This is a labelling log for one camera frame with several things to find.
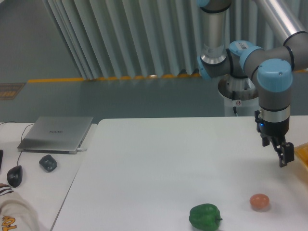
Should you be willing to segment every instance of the metal pole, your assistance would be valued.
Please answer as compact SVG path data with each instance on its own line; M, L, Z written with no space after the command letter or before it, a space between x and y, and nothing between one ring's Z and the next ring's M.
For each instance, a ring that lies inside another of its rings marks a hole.
M254 2L282 44L292 35L306 31L284 0L254 0Z

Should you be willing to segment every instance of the computer mouse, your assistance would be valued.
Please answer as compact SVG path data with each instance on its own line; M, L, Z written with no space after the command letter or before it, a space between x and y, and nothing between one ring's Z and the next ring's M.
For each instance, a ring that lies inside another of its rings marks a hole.
M52 172L57 167L57 161L51 155L41 158L39 164L48 172Z
M18 187L23 179L23 167L18 165L11 168L6 175L6 179L13 188Z

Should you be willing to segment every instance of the laptop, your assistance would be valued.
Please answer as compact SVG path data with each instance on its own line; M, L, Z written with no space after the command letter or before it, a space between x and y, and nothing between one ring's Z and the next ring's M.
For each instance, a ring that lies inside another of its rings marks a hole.
M18 146L19 151L76 154L93 117L41 116Z

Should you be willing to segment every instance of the person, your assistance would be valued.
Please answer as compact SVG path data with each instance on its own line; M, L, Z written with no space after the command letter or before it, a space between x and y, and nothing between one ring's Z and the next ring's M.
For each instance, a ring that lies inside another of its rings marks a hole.
M39 231L38 219L31 206L10 186L0 183L2 231Z

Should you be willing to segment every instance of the black object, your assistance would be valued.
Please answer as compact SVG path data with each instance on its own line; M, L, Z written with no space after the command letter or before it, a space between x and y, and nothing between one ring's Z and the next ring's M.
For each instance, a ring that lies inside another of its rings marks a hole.
M39 164L43 166L43 168L48 171L52 172L57 167L57 162L51 155L46 155L39 161Z
M279 167L294 161L294 145L285 141L285 134L289 130L289 118L279 123L271 123L259 117L260 111L255 111L257 132L262 138L262 146L268 146L271 142L279 157Z
M18 165L11 168L6 175L6 179L13 188L18 187L23 179L23 167Z
M0 150L0 171L2 166L3 150Z

